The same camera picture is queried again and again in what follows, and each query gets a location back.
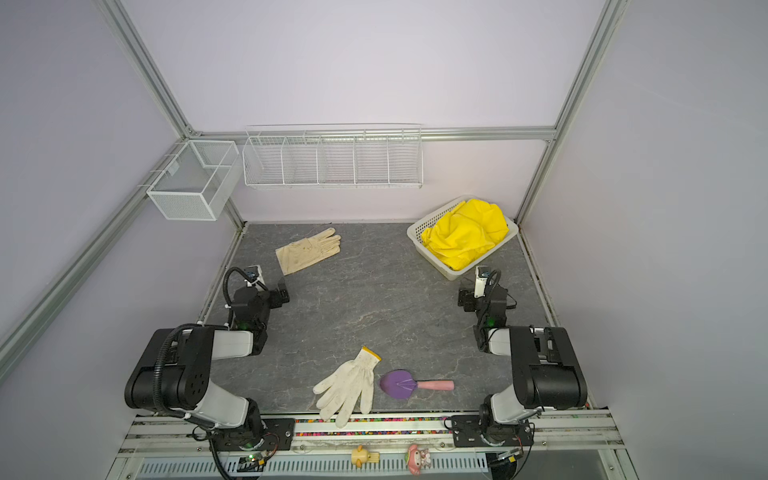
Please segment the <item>yellow trousers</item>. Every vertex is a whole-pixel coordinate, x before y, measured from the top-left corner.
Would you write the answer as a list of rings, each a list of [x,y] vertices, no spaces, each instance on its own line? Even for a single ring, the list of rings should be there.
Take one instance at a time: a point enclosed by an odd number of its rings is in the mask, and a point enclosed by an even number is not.
[[[421,233],[424,247],[458,271],[500,244],[510,233],[500,207],[483,200],[462,201]]]

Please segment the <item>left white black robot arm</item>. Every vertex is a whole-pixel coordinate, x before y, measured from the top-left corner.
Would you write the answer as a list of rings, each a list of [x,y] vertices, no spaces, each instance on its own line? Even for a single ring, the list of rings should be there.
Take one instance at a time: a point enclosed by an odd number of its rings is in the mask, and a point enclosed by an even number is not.
[[[269,287],[260,270],[229,268],[222,278],[227,321],[159,329],[149,340],[124,389],[134,410],[181,419],[201,428],[220,450],[275,449],[255,400],[235,395],[211,380],[214,361],[261,354],[273,310],[290,302],[281,278]]]

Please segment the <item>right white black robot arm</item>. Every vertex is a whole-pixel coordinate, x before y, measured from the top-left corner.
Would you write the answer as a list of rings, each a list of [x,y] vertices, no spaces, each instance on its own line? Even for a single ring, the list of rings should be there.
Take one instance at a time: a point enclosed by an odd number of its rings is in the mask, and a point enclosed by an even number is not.
[[[478,350],[510,360],[511,384],[488,395],[479,408],[479,438],[491,446],[522,444],[524,435],[533,435],[530,419],[546,408],[577,409],[588,402],[587,383],[566,329],[509,325],[507,313],[517,301],[500,279],[499,270],[479,266],[474,284],[458,293],[458,306],[476,316]]]

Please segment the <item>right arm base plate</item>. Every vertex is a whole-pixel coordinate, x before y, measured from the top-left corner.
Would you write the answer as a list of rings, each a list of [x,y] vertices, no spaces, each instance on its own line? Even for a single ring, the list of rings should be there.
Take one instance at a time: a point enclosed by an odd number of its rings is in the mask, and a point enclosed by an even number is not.
[[[479,414],[453,415],[444,426],[456,447],[528,447],[534,443],[529,423],[500,424]]]

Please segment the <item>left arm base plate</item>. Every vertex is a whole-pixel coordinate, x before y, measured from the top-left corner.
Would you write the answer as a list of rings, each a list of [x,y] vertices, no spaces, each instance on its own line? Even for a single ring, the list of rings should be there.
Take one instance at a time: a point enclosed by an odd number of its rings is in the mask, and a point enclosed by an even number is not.
[[[262,420],[258,434],[246,427],[224,429],[216,431],[212,441],[220,452],[288,451],[295,427],[294,417],[266,418]]]

